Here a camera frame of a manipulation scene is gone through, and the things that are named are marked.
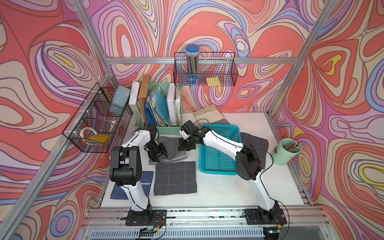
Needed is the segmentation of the brown cardboard folder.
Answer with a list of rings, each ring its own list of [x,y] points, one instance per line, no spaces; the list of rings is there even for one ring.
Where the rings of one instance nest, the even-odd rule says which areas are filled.
[[[138,102],[142,115],[142,126],[145,126],[147,123],[147,117],[145,114],[145,105],[147,102],[149,83],[151,81],[151,77],[149,75],[143,75],[141,78],[141,86],[138,94]]]

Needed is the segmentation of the yellow notepad in left basket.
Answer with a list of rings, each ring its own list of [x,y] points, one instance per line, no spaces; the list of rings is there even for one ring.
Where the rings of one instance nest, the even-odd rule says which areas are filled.
[[[101,146],[108,143],[109,139],[110,139],[109,135],[95,134],[85,139],[85,142],[89,145]]]

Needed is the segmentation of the mint green file organizer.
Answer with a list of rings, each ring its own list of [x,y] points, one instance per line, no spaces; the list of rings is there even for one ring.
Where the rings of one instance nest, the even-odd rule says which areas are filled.
[[[183,123],[181,88],[173,83],[143,83],[137,94],[135,127],[154,125],[160,135],[178,135]]]

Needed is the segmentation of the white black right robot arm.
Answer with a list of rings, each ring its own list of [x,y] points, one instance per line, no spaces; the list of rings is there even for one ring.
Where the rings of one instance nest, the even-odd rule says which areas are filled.
[[[236,173],[245,181],[250,182],[250,186],[255,195],[259,198],[258,211],[260,218],[264,222],[272,221],[276,218],[280,205],[274,200],[263,182],[263,168],[256,148],[250,144],[242,144],[227,139],[209,127],[198,128],[188,121],[180,128],[178,149],[181,151],[191,151],[197,144],[215,148],[226,154],[236,163]]]

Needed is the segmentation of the blue capped pencil tube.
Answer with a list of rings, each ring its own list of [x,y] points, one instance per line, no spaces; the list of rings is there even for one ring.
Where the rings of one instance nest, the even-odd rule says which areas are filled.
[[[186,46],[188,84],[195,85],[197,83],[197,72],[199,65],[200,47],[195,44]]]

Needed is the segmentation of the green pen cup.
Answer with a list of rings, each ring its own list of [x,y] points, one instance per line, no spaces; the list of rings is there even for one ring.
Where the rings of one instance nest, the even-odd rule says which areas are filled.
[[[282,139],[271,153],[275,165],[284,166],[303,149],[303,144],[296,140]]]

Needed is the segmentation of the beige and grey folded cloth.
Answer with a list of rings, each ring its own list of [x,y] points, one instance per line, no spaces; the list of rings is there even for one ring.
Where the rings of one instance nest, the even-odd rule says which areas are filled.
[[[205,124],[230,124],[215,105],[197,110],[193,112],[193,115],[197,120],[197,125],[199,127],[202,127]]]

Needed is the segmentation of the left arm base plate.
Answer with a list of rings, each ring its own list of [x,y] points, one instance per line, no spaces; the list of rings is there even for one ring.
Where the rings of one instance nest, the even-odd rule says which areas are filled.
[[[130,210],[127,217],[122,218],[126,221],[126,226],[154,226],[161,227],[166,223],[166,210],[150,210],[135,212]]]

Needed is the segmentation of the blue folder in organizer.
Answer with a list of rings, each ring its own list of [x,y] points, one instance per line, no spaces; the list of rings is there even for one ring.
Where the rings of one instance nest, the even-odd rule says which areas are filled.
[[[157,127],[168,127],[170,116],[168,105],[162,91],[153,90],[148,93],[145,105],[147,123]]]

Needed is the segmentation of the grey blue sponge cloth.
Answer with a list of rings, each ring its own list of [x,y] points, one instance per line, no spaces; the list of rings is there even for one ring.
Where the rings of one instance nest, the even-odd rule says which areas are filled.
[[[112,114],[120,115],[123,112],[124,107],[126,106],[126,103],[129,100],[130,93],[131,93],[130,89],[125,88],[123,86],[118,86],[114,93],[114,97],[113,97],[109,111]]]

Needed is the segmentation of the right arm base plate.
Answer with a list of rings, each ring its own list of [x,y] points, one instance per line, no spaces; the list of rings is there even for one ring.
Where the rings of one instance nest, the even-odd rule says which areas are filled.
[[[284,226],[288,223],[282,209],[266,211],[263,209],[245,209],[243,213],[248,225]]]

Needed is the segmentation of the yellow sticky note pad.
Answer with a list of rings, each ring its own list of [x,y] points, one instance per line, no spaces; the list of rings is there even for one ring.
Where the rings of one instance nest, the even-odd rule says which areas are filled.
[[[221,79],[219,77],[207,77],[206,83],[209,87],[219,87],[222,85]]]

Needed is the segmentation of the grey pillowcase with white lettering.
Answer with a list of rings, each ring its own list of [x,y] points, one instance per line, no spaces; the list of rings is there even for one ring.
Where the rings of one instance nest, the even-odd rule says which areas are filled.
[[[150,165],[156,165],[156,164],[173,164],[181,162],[188,158],[187,154],[183,151],[179,151],[179,139],[178,138],[169,138],[165,136],[161,136],[158,139],[158,143],[163,143],[168,156],[165,155],[159,157],[159,162],[154,162],[152,160],[149,160]]]

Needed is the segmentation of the navy blue cloth yellow stripe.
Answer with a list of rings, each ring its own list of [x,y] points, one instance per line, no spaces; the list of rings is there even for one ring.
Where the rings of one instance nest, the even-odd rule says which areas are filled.
[[[141,177],[141,184],[144,190],[144,194],[149,197],[150,196],[150,190],[152,186],[154,172],[152,171],[143,171],[142,177]],[[129,197],[125,193],[125,191],[118,186],[116,183],[113,187],[112,193],[110,195],[110,198],[112,200],[129,200]]]

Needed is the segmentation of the dark grey grid cloth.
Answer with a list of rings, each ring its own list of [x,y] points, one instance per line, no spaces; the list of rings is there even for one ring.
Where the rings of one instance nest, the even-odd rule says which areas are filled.
[[[156,166],[155,196],[194,194],[196,192],[195,162],[158,164]]]
[[[241,133],[241,139],[243,144],[251,144],[255,147],[257,154],[261,160],[261,167],[262,169],[265,169],[267,151],[269,147],[268,140],[250,135],[248,133]]]

